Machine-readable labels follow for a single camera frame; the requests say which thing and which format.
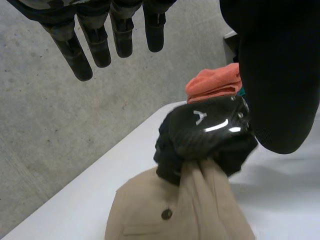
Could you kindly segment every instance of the jacket button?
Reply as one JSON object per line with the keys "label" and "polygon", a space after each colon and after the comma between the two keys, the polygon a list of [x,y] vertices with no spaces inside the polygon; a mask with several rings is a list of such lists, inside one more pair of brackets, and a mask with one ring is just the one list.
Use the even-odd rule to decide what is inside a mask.
{"label": "jacket button", "polygon": [[172,211],[169,208],[164,210],[161,214],[161,217],[163,220],[168,220],[171,218],[171,216],[172,216]]}

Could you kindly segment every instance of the white table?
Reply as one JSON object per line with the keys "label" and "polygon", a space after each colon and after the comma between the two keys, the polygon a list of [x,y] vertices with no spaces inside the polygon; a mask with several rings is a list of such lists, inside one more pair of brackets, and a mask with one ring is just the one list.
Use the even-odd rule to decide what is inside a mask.
{"label": "white table", "polygon": [[[116,190],[155,163],[163,106],[2,240],[103,240]],[[258,240],[320,238],[320,120],[294,154],[261,146],[231,178]]]}

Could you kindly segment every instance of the teal fabric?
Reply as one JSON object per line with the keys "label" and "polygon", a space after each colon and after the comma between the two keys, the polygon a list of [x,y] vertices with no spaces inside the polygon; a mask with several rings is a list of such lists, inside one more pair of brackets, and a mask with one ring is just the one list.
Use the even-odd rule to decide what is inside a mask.
{"label": "teal fabric", "polygon": [[240,91],[238,91],[237,92],[237,94],[236,94],[237,96],[243,96],[243,95],[246,95],[246,92],[245,92],[245,89],[244,89],[244,87],[242,87],[241,89],[240,89]]}

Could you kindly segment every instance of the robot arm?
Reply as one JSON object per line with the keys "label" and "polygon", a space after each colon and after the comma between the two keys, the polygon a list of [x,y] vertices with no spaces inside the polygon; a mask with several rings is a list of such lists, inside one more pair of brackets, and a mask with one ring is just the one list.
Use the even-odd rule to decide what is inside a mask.
{"label": "robot arm", "polygon": [[51,35],[65,60],[80,81],[93,73],[75,33],[75,15],[88,43],[95,64],[111,63],[108,35],[104,27],[110,13],[117,54],[132,54],[132,16],[143,5],[145,33],[150,51],[164,45],[165,12],[176,0],[7,0],[28,19],[39,22]]}

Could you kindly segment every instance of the black sleeve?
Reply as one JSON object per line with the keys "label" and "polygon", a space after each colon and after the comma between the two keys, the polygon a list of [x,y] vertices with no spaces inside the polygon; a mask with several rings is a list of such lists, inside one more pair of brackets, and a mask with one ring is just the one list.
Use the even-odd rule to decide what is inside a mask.
{"label": "black sleeve", "polygon": [[289,154],[308,136],[320,100],[319,0],[220,0],[240,37],[251,124],[267,149]]}

